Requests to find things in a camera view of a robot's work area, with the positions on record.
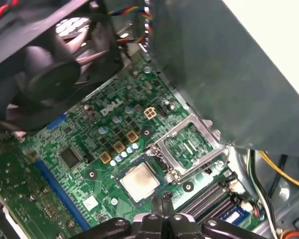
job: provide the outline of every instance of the ram slot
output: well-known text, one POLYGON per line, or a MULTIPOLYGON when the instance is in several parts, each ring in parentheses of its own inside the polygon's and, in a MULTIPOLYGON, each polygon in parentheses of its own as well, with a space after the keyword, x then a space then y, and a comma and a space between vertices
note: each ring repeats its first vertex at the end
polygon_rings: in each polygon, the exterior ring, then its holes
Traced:
POLYGON ((195 219, 199 218, 202 214, 205 214, 207 211, 209 211, 209 209, 215 204, 223 201, 225 197, 227 197, 227 194, 222 189, 217 190, 211 195, 211 197, 201 200, 200 204, 193 208, 193 210, 188 214, 192 215, 195 219))
POLYGON ((207 218, 220 218, 222 215, 224 215, 227 212, 229 212, 230 210, 232 210, 235 206, 236 205, 232 202, 231 198, 228 197, 221 204, 217 205, 217 207, 214 208, 206 216, 197 220, 197 223, 201 224, 201 222, 207 218))
POLYGON ((178 212, 189 214, 194 208, 197 207, 197 205, 201 204, 203 200, 206 200, 220 188, 221 187, 218 185, 218 183, 212 184, 207 188, 203 188, 198 193, 196 193, 195 196, 190 199, 183 207, 181 207, 178 212))

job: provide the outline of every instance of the yellow wire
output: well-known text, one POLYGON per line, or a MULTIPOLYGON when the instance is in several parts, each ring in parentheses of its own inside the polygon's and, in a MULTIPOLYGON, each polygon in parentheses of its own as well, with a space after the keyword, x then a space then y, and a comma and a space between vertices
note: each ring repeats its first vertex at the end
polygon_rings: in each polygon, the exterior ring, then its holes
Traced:
POLYGON ((262 156, 262 158, 277 172, 279 173, 281 176, 283 176, 284 178, 286 178, 287 180, 289 180, 290 182, 294 183, 295 185, 299 186, 299 181, 292 178, 291 176, 289 176, 288 174, 286 174, 284 171, 282 171, 279 167, 277 167, 274 162, 272 162, 272 160, 268 157, 268 155, 264 152, 264 151, 259 151, 260 155, 262 156))
POLYGON ((283 233, 281 233, 281 235, 280 235, 280 239, 283 239, 284 236, 285 236, 287 233, 291 232, 291 231, 292 231, 292 230, 284 230, 283 233))

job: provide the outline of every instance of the cpu cooler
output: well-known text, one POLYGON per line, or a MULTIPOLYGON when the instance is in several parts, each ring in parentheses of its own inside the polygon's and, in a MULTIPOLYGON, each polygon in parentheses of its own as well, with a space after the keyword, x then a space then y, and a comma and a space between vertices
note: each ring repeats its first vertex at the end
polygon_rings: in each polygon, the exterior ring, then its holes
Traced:
POLYGON ((0 18, 0 129, 45 127, 122 67, 102 0, 20 1, 0 18), (57 34, 82 17, 73 39, 57 34))

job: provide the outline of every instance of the metal case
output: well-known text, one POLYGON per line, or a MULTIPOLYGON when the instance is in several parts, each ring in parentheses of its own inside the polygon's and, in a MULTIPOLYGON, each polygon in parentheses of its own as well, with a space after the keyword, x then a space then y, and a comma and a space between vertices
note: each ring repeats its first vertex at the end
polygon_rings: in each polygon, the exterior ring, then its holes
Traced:
POLYGON ((153 59, 222 141, 299 156, 299 95, 222 0, 149 6, 153 59))

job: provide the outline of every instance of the blue pcie slot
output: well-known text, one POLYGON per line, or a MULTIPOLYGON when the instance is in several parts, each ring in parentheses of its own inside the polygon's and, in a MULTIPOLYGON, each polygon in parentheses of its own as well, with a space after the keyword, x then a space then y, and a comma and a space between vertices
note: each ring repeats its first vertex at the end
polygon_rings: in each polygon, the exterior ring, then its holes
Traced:
POLYGON ((66 192, 62 189, 61 185, 56 181, 50 170, 45 166, 43 161, 38 160, 34 163, 34 165, 37 167, 37 169, 41 172, 42 176, 45 178, 46 181, 50 184, 51 188, 54 190, 56 195, 60 198, 62 203, 65 205, 65 207, 69 210, 69 212, 72 214, 74 219, 78 222, 80 227, 83 231, 87 231, 90 229, 90 225, 87 223, 87 221, 84 219, 82 214, 79 212, 79 210, 76 208, 72 200, 69 198, 69 196, 66 194, 66 192))

